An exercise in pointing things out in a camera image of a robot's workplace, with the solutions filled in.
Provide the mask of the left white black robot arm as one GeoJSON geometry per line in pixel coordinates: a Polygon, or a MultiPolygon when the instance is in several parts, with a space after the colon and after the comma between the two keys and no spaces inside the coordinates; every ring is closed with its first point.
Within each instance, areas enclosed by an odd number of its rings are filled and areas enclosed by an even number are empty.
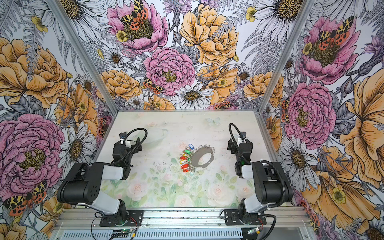
{"type": "Polygon", "coordinates": [[[120,133],[120,140],[113,147],[111,163],[74,164],[58,189],[58,201],[95,210],[101,215],[102,227],[140,226],[144,212],[128,211],[125,202],[104,193],[101,184],[102,181],[128,179],[133,168],[132,157],[143,150],[147,136],[145,128],[120,133]]]}

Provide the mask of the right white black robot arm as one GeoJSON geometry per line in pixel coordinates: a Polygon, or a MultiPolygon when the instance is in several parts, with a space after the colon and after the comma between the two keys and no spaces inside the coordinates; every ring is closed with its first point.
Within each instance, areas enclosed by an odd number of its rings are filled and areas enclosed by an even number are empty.
{"type": "Polygon", "coordinates": [[[254,144],[246,139],[247,134],[240,132],[233,123],[229,124],[229,133],[228,151],[236,156],[236,175],[253,181],[254,193],[241,199],[237,210],[224,210],[226,225],[264,225],[265,211],[291,202],[293,190],[281,163],[266,160],[252,162],[254,144]]]}

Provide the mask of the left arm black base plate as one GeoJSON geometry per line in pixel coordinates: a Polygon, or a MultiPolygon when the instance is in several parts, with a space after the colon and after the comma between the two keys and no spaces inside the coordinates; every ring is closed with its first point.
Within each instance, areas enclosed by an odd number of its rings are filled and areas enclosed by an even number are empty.
{"type": "Polygon", "coordinates": [[[144,210],[127,210],[122,215],[105,215],[100,221],[100,227],[140,227],[144,212],[144,210]]]}

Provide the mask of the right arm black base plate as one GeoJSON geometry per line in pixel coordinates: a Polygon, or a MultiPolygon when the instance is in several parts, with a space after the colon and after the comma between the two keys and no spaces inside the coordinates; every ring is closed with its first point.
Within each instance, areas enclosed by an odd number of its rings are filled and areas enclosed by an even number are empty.
{"type": "Polygon", "coordinates": [[[249,213],[240,215],[239,210],[235,209],[224,209],[220,217],[225,221],[226,226],[261,226],[267,224],[264,215],[249,213]]]}

